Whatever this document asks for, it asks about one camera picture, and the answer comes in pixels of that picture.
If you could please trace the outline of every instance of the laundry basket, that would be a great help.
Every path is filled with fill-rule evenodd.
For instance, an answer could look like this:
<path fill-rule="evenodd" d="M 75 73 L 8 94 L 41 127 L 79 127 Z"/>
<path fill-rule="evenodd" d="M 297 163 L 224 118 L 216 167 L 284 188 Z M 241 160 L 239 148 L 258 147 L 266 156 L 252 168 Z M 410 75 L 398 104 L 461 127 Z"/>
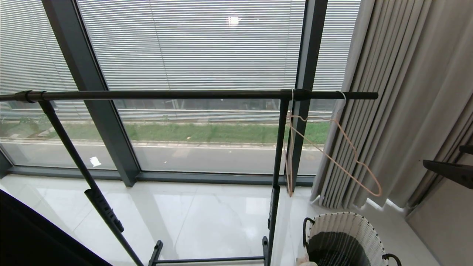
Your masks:
<path fill-rule="evenodd" d="M 309 234 L 307 222 L 311 222 Z M 375 229 L 365 217 L 351 212 L 328 213 L 304 219 L 303 244 L 309 260 L 318 266 L 387 266 L 386 254 Z"/>

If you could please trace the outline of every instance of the vertical rack pole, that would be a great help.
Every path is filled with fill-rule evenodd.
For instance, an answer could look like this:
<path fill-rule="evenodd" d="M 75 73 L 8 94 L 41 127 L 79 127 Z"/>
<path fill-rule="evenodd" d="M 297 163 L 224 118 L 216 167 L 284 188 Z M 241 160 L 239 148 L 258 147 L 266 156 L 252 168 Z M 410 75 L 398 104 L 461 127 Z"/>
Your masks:
<path fill-rule="evenodd" d="M 104 195 L 102 194 L 102 192 L 98 188 L 97 183 L 95 182 L 95 180 L 90 175 L 90 172 L 88 171 L 86 165 L 84 164 L 84 162 L 80 158 L 79 153 L 77 152 L 76 148 L 74 147 L 74 144 L 72 144 L 72 141 L 70 140 L 69 136 L 67 135 L 66 130 L 64 129 L 64 127 L 62 126 L 58 116 L 56 115 L 56 112 L 55 112 L 53 106 L 51 105 L 51 103 L 49 101 L 39 101 L 39 105 L 41 106 L 41 109 L 43 110 L 43 112 L 48 117 L 51 124 L 53 125 L 53 128 L 56 130 L 56 133 L 58 134 L 59 138 L 61 139 L 62 143 L 64 144 L 64 147 L 66 148 L 67 152 L 71 156 L 74 163 L 77 165 L 77 168 L 79 169 L 81 174 L 84 176 L 84 179 L 89 184 L 90 189 L 85 191 L 85 194 L 86 194 L 87 198 L 89 198 L 89 200 L 92 203 L 92 205 L 94 206 L 94 208 L 100 214 L 100 216 L 102 217 L 104 222 L 110 228 L 110 230 L 115 235 L 115 237 L 118 239 L 118 241 L 123 246 L 123 248 L 126 250 L 126 252 L 133 259 L 135 264 L 138 265 L 138 266 L 143 266 L 143 263 L 140 261 L 140 259 L 136 255 L 136 253 L 133 251 L 131 246 L 126 241 L 125 237 L 122 235 L 122 232 L 124 231 L 122 223 L 115 216 L 112 208 L 110 207 L 110 205 L 108 204 L 108 202 L 105 199 Z"/>
<path fill-rule="evenodd" d="M 265 238 L 263 238 L 263 254 L 265 257 L 264 265 L 270 266 L 272 257 L 272 248 L 274 244 L 274 234 L 276 231 L 276 217 L 278 214 L 279 193 L 279 169 L 281 167 L 282 148 L 284 145 L 284 131 L 286 129 L 286 117 L 288 114 L 289 100 L 281 100 L 278 124 L 278 138 L 276 141 L 276 155 L 274 158 L 274 172 L 272 176 L 271 204 L 268 218 L 269 241 L 267 250 L 264 248 Z"/>

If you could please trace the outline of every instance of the wire hanger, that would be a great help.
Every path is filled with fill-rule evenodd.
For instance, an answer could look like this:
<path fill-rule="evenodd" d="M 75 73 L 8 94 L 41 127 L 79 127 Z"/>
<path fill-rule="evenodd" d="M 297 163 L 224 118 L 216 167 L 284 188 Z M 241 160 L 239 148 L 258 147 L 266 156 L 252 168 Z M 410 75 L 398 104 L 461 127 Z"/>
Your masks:
<path fill-rule="evenodd" d="M 291 90 L 292 91 L 292 102 L 294 103 L 294 89 Z M 344 102 L 343 102 L 343 105 L 341 108 L 339 108 L 339 110 L 337 111 L 337 114 L 342 111 L 344 108 L 345 108 L 345 104 L 347 102 L 347 97 L 345 96 L 345 94 L 340 91 L 340 93 L 343 95 L 343 98 L 344 98 Z M 368 191 L 371 195 L 373 196 L 376 196 L 376 197 L 379 197 L 382 195 L 382 188 L 381 188 L 381 185 L 378 181 L 378 179 L 376 178 L 376 176 L 373 174 L 373 172 L 371 171 L 371 169 L 363 162 L 360 162 L 358 160 L 358 152 L 357 150 L 355 149 L 355 146 L 353 145 L 353 143 L 351 142 L 351 140 L 349 139 L 349 137 L 347 136 L 347 134 L 345 133 L 345 131 L 343 130 L 342 126 L 340 125 L 339 121 L 336 120 L 336 119 L 330 119 L 330 118 L 324 118 L 324 117 L 319 117 L 319 116 L 312 116 L 311 118 L 319 118 L 319 119 L 322 119 L 322 120 L 327 120 L 327 121 L 332 121 L 332 122 L 335 122 L 337 124 L 337 127 L 339 128 L 340 132 L 343 134 L 343 137 L 348 141 L 348 144 L 350 145 L 350 147 L 353 149 L 353 152 L 354 152 L 354 155 L 355 155 L 355 161 L 357 164 L 360 164 L 362 165 L 369 173 L 369 175 L 371 176 L 371 178 L 373 178 L 373 180 L 375 181 L 376 183 L 376 186 L 378 188 L 378 193 L 374 193 L 373 191 L 371 191 L 370 189 L 368 189 L 366 186 L 364 186 L 361 182 L 359 182 L 353 175 L 351 175 L 345 168 L 343 168 L 337 161 L 335 161 L 330 155 L 328 155 L 327 153 L 325 153 L 325 151 L 321 150 L 319 147 L 317 147 L 317 145 L 315 143 L 313 143 L 312 141 L 310 141 L 308 138 L 306 138 L 302 133 L 300 133 L 299 131 L 297 131 L 297 129 L 295 129 L 293 126 L 292 126 L 292 118 L 293 117 L 296 117 L 304 122 L 307 122 L 307 120 L 309 119 L 309 116 L 307 118 L 303 118 L 299 115 L 292 115 L 292 111 L 289 112 L 289 123 L 288 123 L 288 126 L 289 126 L 289 130 L 291 130 L 291 135 L 294 135 L 294 133 L 297 133 L 299 134 L 304 140 L 306 140 L 307 142 L 309 142 L 312 146 L 314 146 L 316 149 L 318 149 L 321 153 L 323 153 L 330 161 L 332 161 L 336 166 L 338 166 L 343 172 L 345 172 L 345 174 L 347 174 L 351 179 L 353 179 L 358 185 L 360 185 L 363 189 L 365 189 L 366 191 Z M 292 191 L 293 191 L 293 188 L 294 188 L 294 184 L 293 184 L 293 171 L 292 171 L 292 153 L 294 152 L 294 142 L 290 142 L 290 145 L 288 147 L 289 149 L 289 153 L 288 155 L 286 156 L 286 148 L 284 147 L 284 158 L 285 158 L 285 165 L 286 165 L 286 178 L 287 178 L 287 183 L 288 183 L 288 193 L 289 193 L 289 196 L 291 197 L 292 196 Z"/>

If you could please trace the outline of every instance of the sheer curtain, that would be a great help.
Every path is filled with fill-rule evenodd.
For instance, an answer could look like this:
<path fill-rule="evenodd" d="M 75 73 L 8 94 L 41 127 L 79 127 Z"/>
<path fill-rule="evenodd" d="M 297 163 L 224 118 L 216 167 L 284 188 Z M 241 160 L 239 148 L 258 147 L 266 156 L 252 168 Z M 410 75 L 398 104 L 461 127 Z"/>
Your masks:
<path fill-rule="evenodd" d="M 345 91 L 375 91 L 376 101 L 348 102 L 341 124 L 383 188 L 404 207 L 433 177 L 423 159 L 454 161 L 470 141 L 473 121 L 473 2 L 364 1 L 355 26 Z M 333 130 L 325 150 L 367 187 L 376 186 L 354 162 Z M 320 167 L 312 200 L 331 208 L 361 206 L 368 193 L 327 161 Z"/>

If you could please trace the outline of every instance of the beige wall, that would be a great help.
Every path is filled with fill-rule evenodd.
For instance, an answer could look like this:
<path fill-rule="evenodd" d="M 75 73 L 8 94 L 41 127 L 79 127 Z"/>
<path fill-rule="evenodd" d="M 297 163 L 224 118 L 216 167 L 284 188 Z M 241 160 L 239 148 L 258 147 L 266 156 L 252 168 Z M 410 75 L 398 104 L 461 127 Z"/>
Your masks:
<path fill-rule="evenodd" d="M 473 165 L 473 155 L 459 163 Z M 444 180 L 407 222 L 441 265 L 473 265 L 473 190 Z"/>

